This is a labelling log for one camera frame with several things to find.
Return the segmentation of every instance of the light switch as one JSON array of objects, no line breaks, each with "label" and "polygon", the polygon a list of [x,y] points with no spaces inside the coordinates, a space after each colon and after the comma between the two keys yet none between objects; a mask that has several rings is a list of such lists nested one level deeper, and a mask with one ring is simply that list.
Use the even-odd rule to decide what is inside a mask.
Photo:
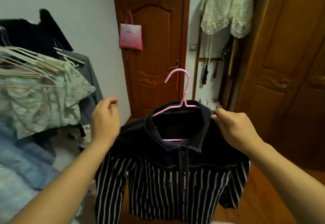
[{"label": "light switch", "polygon": [[189,51],[196,51],[196,44],[190,44]]}]

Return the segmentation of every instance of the hand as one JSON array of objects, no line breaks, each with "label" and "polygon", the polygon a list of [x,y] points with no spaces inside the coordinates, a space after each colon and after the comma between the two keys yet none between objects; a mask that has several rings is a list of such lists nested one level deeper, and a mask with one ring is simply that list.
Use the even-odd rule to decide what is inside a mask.
[{"label": "hand", "polygon": [[116,98],[105,98],[100,101],[93,112],[91,121],[91,140],[96,143],[114,144],[120,133],[120,116]]},{"label": "hand", "polygon": [[211,118],[218,124],[225,140],[235,149],[250,156],[264,144],[252,122],[245,113],[234,113],[224,109],[216,110]]}]

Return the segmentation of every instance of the shirt collar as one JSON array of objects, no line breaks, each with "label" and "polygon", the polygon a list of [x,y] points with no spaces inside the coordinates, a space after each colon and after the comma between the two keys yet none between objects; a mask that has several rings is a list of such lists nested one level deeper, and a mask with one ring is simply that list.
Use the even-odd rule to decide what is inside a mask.
[{"label": "shirt collar", "polygon": [[[202,105],[201,103],[195,101],[195,100],[188,100],[187,104],[188,105],[198,105],[200,107],[200,111],[203,117],[203,126],[199,129],[199,132],[191,139],[191,140],[184,140],[180,142],[169,142],[169,141],[164,141],[161,139],[160,134],[152,122],[152,115],[165,109],[168,106],[173,106],[173,105],[179,105],[180,101],[175,101],[171,103],[164,104],[156,109],[149,115],[147,115],[144,119],[144,128],[146,132],[152,137],[153,140],[155,140],[158,144],[160,144],[162,147],[164,147],[167,151],[170,151],[172,149],[176,149],[181,145],[185,145],[186,147],[189,147],[193,150],[196,150],[198,152],[201,152],[201,146],[202,142],[205,136],[206,131],[209,128],[210,124],[210,117],[212,114],[212,111],[208,108]],[[186,110],[193,110],[196,108],[187,108],[184,105],[181,108],[173,108],[170,109],[169,112],[179,112],[179,111],[186,111]]]}]

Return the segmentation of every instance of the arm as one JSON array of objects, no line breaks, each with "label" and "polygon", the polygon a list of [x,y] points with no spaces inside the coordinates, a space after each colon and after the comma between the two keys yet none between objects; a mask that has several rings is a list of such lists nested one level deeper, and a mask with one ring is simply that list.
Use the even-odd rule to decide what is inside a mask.
[{"label": "arm", "polygon": [[117,100],[99,102],[93,112],[92,143],[58,178],[31,200],[10,224],[70,224],[89,184],[120,131]]},{"label": "arm", "polygon": [[226,141],[246,154],[270,180],[298,223],[325,223],[325,186],[258,136],[244,113],[223,109],[211,118]]}]

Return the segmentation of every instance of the wooden floor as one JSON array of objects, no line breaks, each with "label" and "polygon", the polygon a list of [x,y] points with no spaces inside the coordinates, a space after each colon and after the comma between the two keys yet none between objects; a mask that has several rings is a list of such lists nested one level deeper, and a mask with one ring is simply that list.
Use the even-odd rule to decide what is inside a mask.
[{"label": "wooden floor", "polygon": [[[325,172],[307,171],[310,175],[325,184]],[[148,221],[141,220],[138,217],[129,214],[128,209],[128,187],[126,187],[122,210],[120,215],[120,224],[143,224]],[[81,224],[95,224],[94,217],[94,199],[88,199],[85,211],[79,218]],[[213,216],[214,221],[231,222],[235,224],[294,224],[296,223],[289,210],[281,201],[279,195],[274,190],[266,177],[252,164],[250,177],[244,189],[243,196],[237,210],[223,209],[221,206]],[[173,224],[181,223],[179,221],[151,221],[150,223]]]}]

